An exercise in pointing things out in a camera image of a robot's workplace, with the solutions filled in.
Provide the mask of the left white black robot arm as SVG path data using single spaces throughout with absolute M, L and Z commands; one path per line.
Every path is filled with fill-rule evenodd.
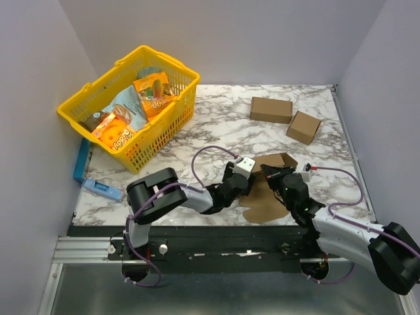
M 248 157 L 228 163 L 221 183 L 198 188 L 180 180 L 168 167 L 136 180 L 127 186 L 131 207 L 125 227 L 123 252 L 131 259 L 145 253 L 151 224 L 177 207 L 212 215 L 230 207 L 234 200 L 249 193 L 255 161 Z

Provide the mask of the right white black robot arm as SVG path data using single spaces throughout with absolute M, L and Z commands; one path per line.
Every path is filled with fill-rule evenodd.
M 334 211 L 309 195 L 302 173 L 293 167 L 261 165 L 262 173 L 278 201 L 306 230 L 303 252 L 336 255 L 372 270 L 380 282 L 399 295 L 419 283 L 419 246 L 398 223 L 362 222 Z

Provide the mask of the brown cardboard box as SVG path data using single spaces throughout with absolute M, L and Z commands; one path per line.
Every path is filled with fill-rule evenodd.
M 298 165 L 297 161 L 287 153 L 268 154 L 253 159 L 255 160 L 255 166 L 252 174 L 255 175 L 255 181 L 250 193 L 239 198 L 239 205 L 248 208 L 243 212 L 243 217 L 246 221 L 255 224 L 286 217 L 289 211 L 274 197 L 274 193 L 269 188 L 261 169 L 261 164 L 273 167 L 296 167 Z

